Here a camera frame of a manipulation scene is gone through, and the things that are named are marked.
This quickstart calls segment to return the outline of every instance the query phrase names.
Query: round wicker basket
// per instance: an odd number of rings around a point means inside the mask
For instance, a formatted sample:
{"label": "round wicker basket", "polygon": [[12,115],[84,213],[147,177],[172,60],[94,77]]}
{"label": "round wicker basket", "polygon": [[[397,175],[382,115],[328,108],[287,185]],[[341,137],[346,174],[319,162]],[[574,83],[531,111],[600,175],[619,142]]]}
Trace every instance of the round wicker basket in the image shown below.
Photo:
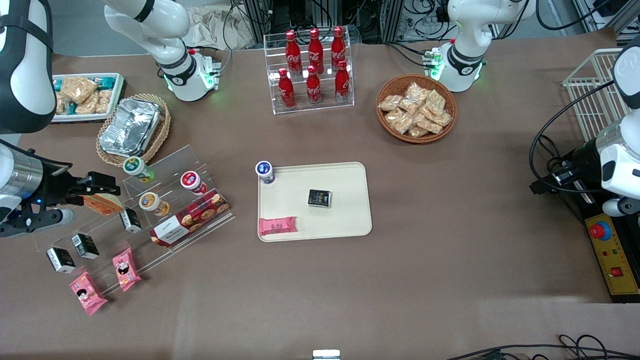
{"label": "round wicker basket", "polygon": [[[380,110],[380,108],[378,107],[378,104],[381,103],[382,100],[384,100],[389,95],[404,96],[404,92],[409,87],[409,84],[413,81],[415,81],[415,83],[420,85],[420,87],[422,88],[428,90],[435,89],[447,101],[445,104],[445,110],[451,115],[451,122],[444,127],[443,131],[440,134],[429,133],[419,138],[412,138],[408,135],[400,134],[389,126],[387,120],[385,119],[385,112]],[[443,136],[448,134],[449,131],[451,131],[453,125],[455,125],[456,123],[456,119],[458,118],[458,107],[456,106],[456,100],[454,99],[453,94],[443,84],[435,81],[434,79],[431,79],[426,75],[405,74],[387,81],[387,83],[382,86],[382,89],[380,89],[380,93],[378,94],[378,100],[376,101],[376,113],[378,114],[378,120],[380,121],[380,124],[396,138],[411,143],[429,143],[442,138]]]}
{"label": "round wicker basket", "polygon": [[[131,97],[133,99],[155,102],[156,104],[160,105],[160,107],[162,107],[164,111],[164,118],[161,119],[160,123],[157,125],[153,138],[149,142],[147,151],[144,154],[142,154],[142,156],[140,156],[142,160],[145,161],[145,163],[149,163],[149,161],[156,155],[156,153],[160,149],[160,146],[162,145],[162,143],[166,140],[166,137],[169,135],[171,115],[169,114],[169,109],[166,107],[166,103],[164,102],[164,100],[160,99],[158,96],[155,96],[152,94],[136,94]],[[102,135],[104,131],[107,129],[107,127],[113,120],[113,117],[117,110],[118,110],[118,107],[116,107],[116,109],[109,114],[109,117],[104,122],[104,125],[102,125],[102,129],[100,129],[100,132],[98,133],[98,139],[96,139],[96,142],[95,142],[95,148],[98,152],[98,155],[100,156],[100,159],[104,160],[106,163],[112,164],[117,167],[121,167],[124,161],[126,160],[124,156],[109,154],[107,152],[104,152],[102,148],[100,148],[100,135]]]}

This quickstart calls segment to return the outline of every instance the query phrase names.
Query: yellow control panel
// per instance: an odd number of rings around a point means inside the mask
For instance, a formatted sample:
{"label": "yellow control panel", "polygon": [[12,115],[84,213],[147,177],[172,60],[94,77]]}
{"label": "yellow control panel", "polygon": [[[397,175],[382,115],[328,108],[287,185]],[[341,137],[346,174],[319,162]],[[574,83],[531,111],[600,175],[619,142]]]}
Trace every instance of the yellow control panel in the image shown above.
{"label": "yellow control panel", "polygon": [[625,252],[620,246],[620,239],[611,218],[601,214],[588,218],[584,222],[587,225],[600,268],[607,281],[609,293],[611,295],[638,294],[638,285],[629,267]]}

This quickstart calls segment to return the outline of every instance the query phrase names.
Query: pink candy bar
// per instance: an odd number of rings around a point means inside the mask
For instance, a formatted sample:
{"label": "pink candy bar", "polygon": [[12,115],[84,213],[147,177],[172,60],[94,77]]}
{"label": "pink candy bar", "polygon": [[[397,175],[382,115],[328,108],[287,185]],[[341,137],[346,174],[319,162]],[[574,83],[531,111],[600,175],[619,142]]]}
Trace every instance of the pink candy bar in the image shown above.
{"label": "pink candy bar", "polygon": [[93,280],[88,272],[83,272],[74,282],[69,284],[71,290],[76,293],[80,304],[88,315],[93,315],[107,300],[102,297],[100,290],[93,285]]}
{"label": "pink candy bar", "polygon": [[125,250],[122,254],[113,258],[113,266],[116,268],[118,282],[122,291],[127,291],[136,281],[140,281],[136,265],[133,263],[133,254],[131,248]]}
{"label": "pink candy bar", "polygon": [[272,218],[265,219],[260,218],[258,228],[260,235],[267,234],[280,234],[280,233],[295,233],[296,231],[296,217],[287,218]]}

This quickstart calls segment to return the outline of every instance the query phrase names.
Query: coca-cola bottle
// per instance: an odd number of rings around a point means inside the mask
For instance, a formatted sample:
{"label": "coca-cola bottle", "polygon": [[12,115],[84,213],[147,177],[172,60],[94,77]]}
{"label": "coca-cola bottle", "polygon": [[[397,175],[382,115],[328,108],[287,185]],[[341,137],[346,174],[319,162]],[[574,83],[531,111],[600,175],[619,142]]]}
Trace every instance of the coca-cola bottle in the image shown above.
{"label": "coca-cola bottle", "polygon": [[344,39],[342,38],[342,26],[333,28],[333,42],[331,43],[331,70],[335,74],[338,71],[338,62],[344,60]]}
{"label": "coca-cola bottle", "polygon": [[349,100],[349,73],[347,62],[344,60],[338,61],[338,72],[335,73],[335,100],[337,102]]}
{"label": "coca-cola bottle", "polygon": [[278,81],[278,88],[280,89],[280,97],[284,103],[284,108],[291,110],[296,107],[296,95],[293,93],[293,83],[291,79],[287,77],[287,69],[280,68],[280,80]]}
{"label": "coca-cola bottle", "polygon": [[323,64],[323,50],[322,44],[318,37],[320,31],[316,28],[311,29],[311,42],[309,42],[309,63],[316,67],[317,73],[322,74],[324,72]]}
{"label": "coca-cola bottle", "polygon": [[309,105],[315,107],[322,102],[320,79],[318,79],[315,66],[309,65],[307,70],[309,71],[309,77],[307,78],[307,100],[309,102]]}
{"label": "coca-cola bottle", "polygon": [[287,55],[287,64],[289,64],[289,72],[292,78],[302,78],[302,59],[300,58],[300,46],[296,42],[296,34],[293,30],[287,31],[287,47],[285,55]]}

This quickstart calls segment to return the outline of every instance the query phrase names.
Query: brown tablecloth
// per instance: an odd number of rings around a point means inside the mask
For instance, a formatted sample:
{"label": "brown tablecloth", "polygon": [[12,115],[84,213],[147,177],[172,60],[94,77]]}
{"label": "brown tablecloth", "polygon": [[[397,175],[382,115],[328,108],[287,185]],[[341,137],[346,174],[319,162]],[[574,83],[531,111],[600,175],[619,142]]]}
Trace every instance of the brown tablecloth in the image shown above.
{"label": "brown tablecloth", "polygon": [[[238,51],[220,90],[178,101],[149,56],[58,58],[57,74],[119,72],[127,95],[160,95],[172,129],[158,159],[190,143],[236,219],[115,293],[87,316],[30,241],[0,252],[3,359],[443,359],[506,343],[590,332],[640,352],[640,306],[608,304],[582,227],[556,197],[535,196],[532,138],[568,102],[561,81],[610,31],[496,41],[488,66],[456,94],[443,140],[392,138],[374,111],[380,87],[419,69],[383,45],[353,48],[356,106],[274,116],[262,51]],[[99,124],[49,126],[21,146],[124,177],[95,153]],[[566,152],[575,119],[549,131]],[[253,166],[360,161],[373,230],[357,238],[262,243]]]}

